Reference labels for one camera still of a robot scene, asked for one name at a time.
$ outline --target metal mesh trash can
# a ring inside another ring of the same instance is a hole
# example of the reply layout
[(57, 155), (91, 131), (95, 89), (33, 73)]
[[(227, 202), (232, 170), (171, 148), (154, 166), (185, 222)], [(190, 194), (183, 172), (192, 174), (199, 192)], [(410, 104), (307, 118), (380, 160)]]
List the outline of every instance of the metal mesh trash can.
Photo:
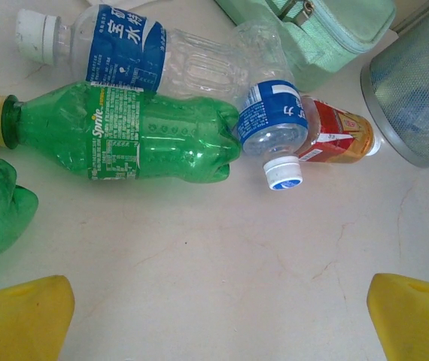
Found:
[(364, 67), (361, 86), (392, 146), (429, 167), (429, 14)]

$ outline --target white bottle cap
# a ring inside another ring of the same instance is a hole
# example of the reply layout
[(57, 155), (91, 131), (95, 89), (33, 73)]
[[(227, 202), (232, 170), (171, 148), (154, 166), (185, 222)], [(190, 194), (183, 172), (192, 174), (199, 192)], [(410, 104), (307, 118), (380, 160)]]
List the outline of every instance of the white bottle cap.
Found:
[(297, 156), (281, 156), (270, 160), (263, 168), (272, 190), (288, 190), (303, 182)]
[(16, 43), (25, 57), (54, 65), (54, 41), (60, 17), (22, 9), (17, 14)]

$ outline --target red bottle label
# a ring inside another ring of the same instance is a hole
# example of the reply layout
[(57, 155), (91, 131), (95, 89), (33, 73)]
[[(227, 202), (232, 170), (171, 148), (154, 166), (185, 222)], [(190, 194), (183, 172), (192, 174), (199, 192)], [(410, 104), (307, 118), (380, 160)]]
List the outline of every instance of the red bottle label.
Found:
[(320, 135), (300, 160), (307, 162), (353, 163), (370, 151), (373, 129), (363, 117), (314, 100), (320, 115)]

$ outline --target blue bottle label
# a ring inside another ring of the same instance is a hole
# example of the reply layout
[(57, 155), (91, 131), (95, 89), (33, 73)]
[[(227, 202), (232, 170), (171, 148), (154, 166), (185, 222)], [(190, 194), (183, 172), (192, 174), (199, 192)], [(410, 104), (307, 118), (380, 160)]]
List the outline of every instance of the blue bottle label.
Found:
[(100, 5), (86, 80), (156, 92), (166, 56), (166, 30), (158, 22)]
[(286, 180), (284, 182), (275, 184), (273, 190), (289, 190), (290, 188), (296, 187), (298, 184), (302, 183), (301, 180)]
[(286, 123), (308, 128), (297, 88), (283, 80), (269, 80), (253, 86), (239, 116), (238, 133), (242, 144), (261, 129)]

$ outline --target clear plastic bottle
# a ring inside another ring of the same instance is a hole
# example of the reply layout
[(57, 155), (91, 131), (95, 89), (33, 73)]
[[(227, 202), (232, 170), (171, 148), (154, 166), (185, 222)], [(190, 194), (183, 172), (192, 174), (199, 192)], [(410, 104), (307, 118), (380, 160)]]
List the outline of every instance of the clear plastic bottle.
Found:
[(248, 92), (245, 60), (236, 48), (166, 31), (158, 22), (92, 6), (74, 25), (60, 17), (21, 10), (16, 40), (27, 58), (68, 63), (75, 80), (136, 86), (172, 98), (205, 96), (239, 108)]
[(308, 123), (276, 27), (262, 20), (235, 29), (234, 45), (249, 61), (250, 91), (238, 133), (243, 150), (263, 160), (269, 187), (284, 190), (303, 181), (296, 151)]

